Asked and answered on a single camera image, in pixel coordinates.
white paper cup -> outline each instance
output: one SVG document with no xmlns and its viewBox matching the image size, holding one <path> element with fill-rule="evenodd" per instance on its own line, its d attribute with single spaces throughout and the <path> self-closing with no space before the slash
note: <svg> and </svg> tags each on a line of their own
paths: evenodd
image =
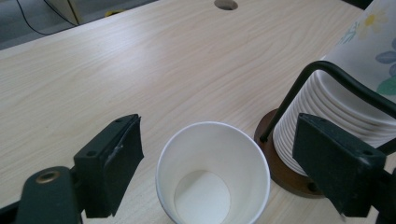
<svg viewBox="0 0 396 224">
<path fill-rule="evenodd" d="M 192 124 L 166 144 L 156 173 L 158 198 L 176 223 L 254 223 L 270 174 L 256 143 L 232 126 Z"/>
</svg>

light wood grain surface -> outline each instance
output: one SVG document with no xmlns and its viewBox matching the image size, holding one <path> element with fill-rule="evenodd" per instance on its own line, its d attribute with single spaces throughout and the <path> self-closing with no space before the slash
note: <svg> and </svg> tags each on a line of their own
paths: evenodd
<svg viewBox="0 0 396 224">
<path fill-rule="evenodd" d="M 118 117 L 142 116 L 145 159 L 115 217 L 86 223 L 171 223 L 155 190 L 165 143 L 197 121 L 253 136 L 300 71 L 338 41 L 361 10 L 339 0 L 161 0 L 0 51 L 0 206 L 25 179 L 73 156 Z M 396 165 L 389 158 L 388 168 Z M 346 223 L 374 223 L 347 218 Z M 259 223 L 344 223 L 327 199 L 272 182 Z"/>
</svg>

black metal holder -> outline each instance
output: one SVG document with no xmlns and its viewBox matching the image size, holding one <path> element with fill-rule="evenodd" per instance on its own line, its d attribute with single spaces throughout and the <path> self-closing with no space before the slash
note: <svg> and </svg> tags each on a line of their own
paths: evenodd
<svg viewBox="0 0 396 224">
<path fill-rule="evenodd" d="M 377 155 L 377 157 L 381 159 L 373 161 L 368 160 L 369 165 L 366 167 L 365 162 L 367 162 L 367 160 L 362 161 L 361 154 L 356 153 L 357 149 L 351 146 L 354 145 L 353 143 L 361 143 L 361 140 L 354 139 L 356 138 L 355 136 L 351 137 L 350 135 L 345 134 L 345 131 L 340 131 L 338 129 L 337 132 L 333 132 L 332 134 L 325 135 L 326 137 L 320 138 L 321 134 L 326 133 L 326 129 L 322 129 L 322 126 L 320 126 L 321 124 L 318 125 L 317 123 L 313 123 L 310 126 L 311 129 L 307 129 L 309 130 L 309 132 L 301 134 L 298 132 L 298 130 L 302 129 L 299 127 L 299 125 L 303 123 L 301 119 L 305 118 L 306 116 L 304 117 L 300 115 L 300 117 L 298 118 L 299 122 L 297 125 L 296 136 L 294 138 L 293 157 L 295 151 L 297 150 L 298 153 L 296 153 L 296 155 L 299 156 L 296 156 L 295 160 L 299 162 L 299 164 L 302 166 L 302 168 L 305 170 L 309 177 L 296 174 L 291 169 L 289 169 L 289 167 L 287 167 L 277 156 L 274 144 L 272 142 L 272 130 L 275 128 L 276 124 L 279 122 L 280 118 L 283 116 L 292 100 L 300 91 L 301 87 L 305 84 L 308 78 L 317 70 L 322 70 L 326 72 L 327 74 L 332 76 L 338 83 L 343 85 L 346 89 L 354 93 L 363 101 L 396 119 L 396 104 L 394 104 L 390 100 L 363 86 L 356 79 L 351 77 L 348 73 L 346 73 L 344 70 L 342 70 L 333 63 L 324 61 L 311 63 L 298 76 L 297 80 L 286 95 L 284 101 L 281 103 L 279 109 L 271 111 L 266 116 L 264 116 L 256 129 L 254 139 L 259 147 L 262 149 L 264 155 L 267 157 L 268 164 L 271 170 L 271 177 L 282 188 L 287 189 L 288 191 L 300 196 L 317 198 L 321 197 L 321 195 L 324 194 L 324 196 L 332 200 L 334 206 L 338 209 L 340 213 L 344 213 L 347 216 L 365 216 L 367 212 L 367 206 L 368 208 L 370 208 L 371 204 L 374 204 L 376 208 L 381 208 L 386 203 L 391 203 L 390 207 L 387 206 L 386 209 L 384 208 L 382 210 L 378 209 L 380 211 L 380 215 L 385 213 L 389 214 L 389 212 L 384 211 L 391 211 L 395 212 L 396 214 L 396 186 L 394 184 L 395 174 L 389 175 L 388 173 L 385 174 L 385 171 L 383 171 L 386 155 L 389 155 L 396 151 L 396 138 L 377 148 L 375 150 L 377 154 L 375 155 Z M 347 143 L 347 147 L 345 147 L 344 145 L 332 144 L 334 139 L 337 138 L 337 134 L 347 136 L 347 139 L 343 140 L 344 143 Z M 363 152 L 365 151 L 367 153 L 373 153 L 371 149 L 367 149 L 370 146 L 364 146 L 366 150 L 363 150 Z M 315 151 L 316 153 L 309 154 L 309 150 Z M 326 154 L 325 152 L 332 152 L 335 154 L 333 154 L 332 157 L 326 157 L 323 155 L 329 154 Z M 343 161 L 344 163 L 334 163 L 334 157 L 341 157 L 341 161 Z M 360 162 L 352 162 L 353 166 L 348 167 L 348 171 L 350 171 L 349 173 L 345 172 L 344 169 L 340 170 L 340 167 L 343 167 L 344 164 L 349 165 L 351 161 Z M 339 170 L 338 172 L 332 172 L 329 174 L 328 171 L 331 169 L 328 170 L 326 168 L 323 168 L 326 166 L 332 167 L 333 171 L 337 171 L 337 169 Z M 366 170 L 362 172 L 361 167 L 365 167 Z M 355 178 L 351 178 L 351 174 L 353 172 L 362 172 L 364 175 L 354 175 Z M 349 181 L 335 181 L 339 179 L 345 179 Z M 362 185 L 368 185 L 370 186 L 370 188 L 363 188 Z M 374 188 L 373 186 L 376 185 L 382 186 L 382 189 L 387 190 L 379 190 L 381 189 L 379 187 Z M 338 192 L 344 192 L 343 189 L 345 189 L 346 186 L 348 186 L 348 191 L 346 192 L 346 194 L 339 194 Z M 380 198 L 387 198 L 387 196 L 383 195 L 384 193 L 387 193 L 387 195 L 390 196 L 391 200 L 386 201 L 385 203 L 384 201 L 375 201 L 375 203 L 374 201 L 364 201 L 363 199 L 366 199 L 368 194 L 371 195 L 371 192 L 375 192 L 376 196 Z M 351 202 L 352 199 L 350 197 L 352 196 L 355 197 L 355 199 L 353 200 L 356 200 L 357 203 Z M 361 207 L 358 207 L 356 205 L 362 203 L 363 201 L 365 202 L 365 204 L 361 205 Z M 385 215 L 385 217 L 386 218 L 380 216 L 378 220 L 389 220 L 389 217 L 392 216 Z"/>
<path fill-rule="evenodd" d="M 143 159 L 140 118 L 111 122 L 74 157 L 72 169 L 51 167 L 30 176 L 19 202 L 0 209 L 0 223 L 82 223 L 115 216 Z"/>
</svg>

